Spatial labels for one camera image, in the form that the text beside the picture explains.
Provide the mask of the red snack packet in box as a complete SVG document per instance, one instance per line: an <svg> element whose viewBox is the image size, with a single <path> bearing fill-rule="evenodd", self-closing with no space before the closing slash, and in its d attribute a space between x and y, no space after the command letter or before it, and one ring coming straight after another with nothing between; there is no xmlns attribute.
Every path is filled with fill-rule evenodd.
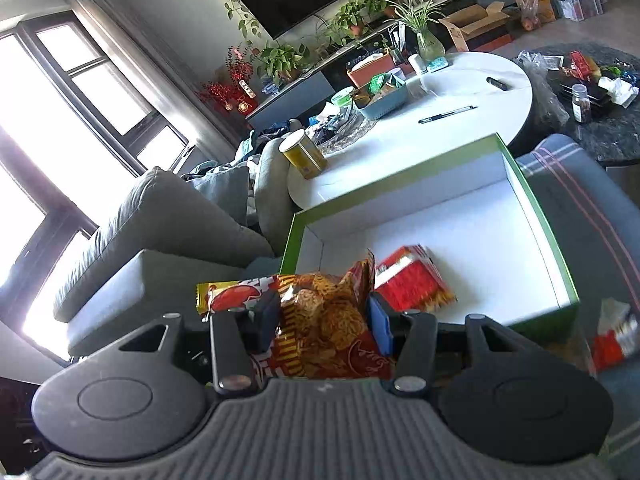
<svg viewBox="0 0 640 480"><path fill-rule="evenodd" d="M421 245L402 246L379 263L374 290L398 312L435 312L457 300Z"/></svg>

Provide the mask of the blue striped table cloth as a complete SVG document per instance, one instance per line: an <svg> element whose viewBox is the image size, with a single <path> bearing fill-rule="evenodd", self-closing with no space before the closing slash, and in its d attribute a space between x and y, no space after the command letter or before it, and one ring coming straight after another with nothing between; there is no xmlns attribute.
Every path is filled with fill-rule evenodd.
<svg viewBox="0 0 640 480"><path fill-rule="evenodd" d="M602 302L639 316L639 208L569 136L555 133L516 159L546 215L580 299L576 325L593 344ZM605 456L621 479L639 477L639 352L598 373L614 404Z"/></svg>

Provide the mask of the black remote control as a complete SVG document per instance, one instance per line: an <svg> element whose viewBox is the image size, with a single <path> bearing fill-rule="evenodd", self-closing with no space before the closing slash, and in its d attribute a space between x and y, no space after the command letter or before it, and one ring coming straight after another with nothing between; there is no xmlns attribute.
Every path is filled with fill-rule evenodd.
<svg viewBox="0 0 640 480"><path fill-rule="evenodd" d="M491 76L486 77L486 82L502 91L508 91L510 89L510 87L505 82L492 78Z"/></svg>

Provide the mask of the green cardboard box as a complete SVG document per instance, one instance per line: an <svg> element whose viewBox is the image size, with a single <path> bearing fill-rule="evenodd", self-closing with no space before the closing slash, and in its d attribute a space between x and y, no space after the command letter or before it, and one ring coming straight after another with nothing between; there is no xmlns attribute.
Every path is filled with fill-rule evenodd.
<svg viewBox="0 0 640 480"><path fill-rule="evenodd" d="M546 344L565 338L578 293L524 174L498 134L296 214L284 274L342 275L420 245L457 296L437 317L484 314Z"/></svg>

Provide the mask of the yellow tin can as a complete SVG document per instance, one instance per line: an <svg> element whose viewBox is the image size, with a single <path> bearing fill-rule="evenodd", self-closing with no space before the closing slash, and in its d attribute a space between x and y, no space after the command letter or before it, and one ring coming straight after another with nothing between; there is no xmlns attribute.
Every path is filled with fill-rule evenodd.
<svg viewBox="0 0 640 480"><path fill-rule="evenodd" d="M281 142L279 151L306 180L317 177L328 164L304 129L287 136Z"/></svg>

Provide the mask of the open cardboard box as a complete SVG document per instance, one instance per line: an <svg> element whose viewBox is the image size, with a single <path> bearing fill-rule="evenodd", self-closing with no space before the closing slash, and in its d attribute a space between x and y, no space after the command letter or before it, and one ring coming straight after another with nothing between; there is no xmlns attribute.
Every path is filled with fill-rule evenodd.
<svg viewBox="0 0 640 480"><path fill-rule="evenodd" d="M486 8L473 4L439 20L449 32L458 52L492 52L513 40L506 28L509 15L504 3L494 1Z"/></svg>

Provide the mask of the orange red chips bag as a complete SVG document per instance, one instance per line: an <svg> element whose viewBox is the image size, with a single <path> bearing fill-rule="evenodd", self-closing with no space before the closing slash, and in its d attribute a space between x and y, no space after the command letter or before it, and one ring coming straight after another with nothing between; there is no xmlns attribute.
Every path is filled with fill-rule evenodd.
<svg viewBox="0 0 640 480"><path fill-rule="evenodd" d="M374 255L342 276L319 271L280 274L280 321L269 349L254 354L257 380L388 379L394 361L378 350L366 319Z"/></svg>

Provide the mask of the red white snack packet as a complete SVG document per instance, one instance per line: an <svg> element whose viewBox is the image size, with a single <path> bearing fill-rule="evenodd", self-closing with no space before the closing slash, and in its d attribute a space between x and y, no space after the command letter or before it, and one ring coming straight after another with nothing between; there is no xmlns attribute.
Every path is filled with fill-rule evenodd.
<svg viewBox="0 0 640 480"><path fill-rule="evenodd" d="M639 320L636 311L613 298L601 302L592 360L598 372L623 363L639 353Z"/></svg>

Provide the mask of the grey sofa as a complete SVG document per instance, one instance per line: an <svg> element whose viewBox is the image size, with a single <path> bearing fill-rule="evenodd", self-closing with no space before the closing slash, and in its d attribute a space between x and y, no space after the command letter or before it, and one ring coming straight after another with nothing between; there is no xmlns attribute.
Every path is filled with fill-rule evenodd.
<svg viewBox="0 0 640 480"><path fill-rule="evenodd" d="M258 162L256 230L171 171L140 177L58 290L68 354L88 356L165 313L199 328L198 284L277 273L295 212L280 144L269 141Z"/></svg>

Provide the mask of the potted green plant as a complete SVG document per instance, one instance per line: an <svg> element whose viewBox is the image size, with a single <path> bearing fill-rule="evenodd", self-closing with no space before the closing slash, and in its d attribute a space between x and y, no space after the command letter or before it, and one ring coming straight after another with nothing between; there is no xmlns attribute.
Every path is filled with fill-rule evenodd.
<svg viewBox="0 0 640 480"><path fill-rule="evenodd" d="M252 55L262 64L260 70L280 86L282 82L291 82L299 76L308 64L310 51L304 44L298 47L273 44L262 49L254 48Z"/></svg>

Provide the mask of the white round coffee table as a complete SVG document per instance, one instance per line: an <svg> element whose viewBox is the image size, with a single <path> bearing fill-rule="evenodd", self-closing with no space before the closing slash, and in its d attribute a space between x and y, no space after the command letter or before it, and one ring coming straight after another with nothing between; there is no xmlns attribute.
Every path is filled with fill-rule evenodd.
<svg viewBox="0 0 640 480"><path fill-rule="evenodd" d="M407 81L407 104L378 120L369 132L344 150L329 155L318 177L304 179L292 168L288 194L307 209L356 188L396 174L491 133L509 144L522 130L533 104L533 88L518 64L491 53L447 56L448 66ZM502 91L486 77L505 82ZM419 119L457 108L470 110L420 125Z"/></svg>

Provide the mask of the blue plastic basket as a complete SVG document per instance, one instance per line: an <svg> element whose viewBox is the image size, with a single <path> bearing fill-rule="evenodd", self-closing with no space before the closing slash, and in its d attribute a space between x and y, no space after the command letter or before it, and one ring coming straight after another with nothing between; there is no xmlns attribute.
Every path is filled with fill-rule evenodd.
<svg viewBox="0 0 640 480"><path fill-rule="evenodd" d="M395 76L390 76L378 93L372 93L369 86L352 92L356 109L367 120L378 120L398 110L408 102L408 97L407 85Z"/></svg>

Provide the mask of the glass jar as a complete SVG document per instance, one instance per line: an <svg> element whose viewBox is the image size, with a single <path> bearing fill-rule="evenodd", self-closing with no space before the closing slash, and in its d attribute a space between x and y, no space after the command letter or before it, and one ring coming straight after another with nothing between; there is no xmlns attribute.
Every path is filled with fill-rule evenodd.
<svg viewBox="0 0 640 480"><path fill-rule="evenodd" d="M585 125L591 120L591 103L584 84L572 85L572 107L575 122Z"/></svg>

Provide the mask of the red flower decoration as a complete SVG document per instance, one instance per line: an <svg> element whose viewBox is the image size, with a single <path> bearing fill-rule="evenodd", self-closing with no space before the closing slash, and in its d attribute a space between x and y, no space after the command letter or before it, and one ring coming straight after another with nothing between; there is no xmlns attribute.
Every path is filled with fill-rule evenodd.
<svg viewBox="0 0 640 480"><path fill-rule="evenodd" d="M230 47L226 56L227 77L207 81L198 97L203 103L215 103L228 113L237 110L246 117L256 110L257 94L250 86L254 76L252 46Z"/></svg>

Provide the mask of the spider plant in glass vase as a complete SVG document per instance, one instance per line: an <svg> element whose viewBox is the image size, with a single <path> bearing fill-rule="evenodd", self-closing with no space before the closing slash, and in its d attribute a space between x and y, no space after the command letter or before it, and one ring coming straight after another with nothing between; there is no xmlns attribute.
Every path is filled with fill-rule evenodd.
<svg viewBox="0 0 640 480"><path fill-rule="evenodd" d="M444 16L439 3L435 0L387 0L387 3L394 11L388 21L392 24L392 45L398 52L406 50L407 30L410 29L416 35L418 55L425 63L445 55L445 47L428 29L429 24L438 24Z"/></svg>

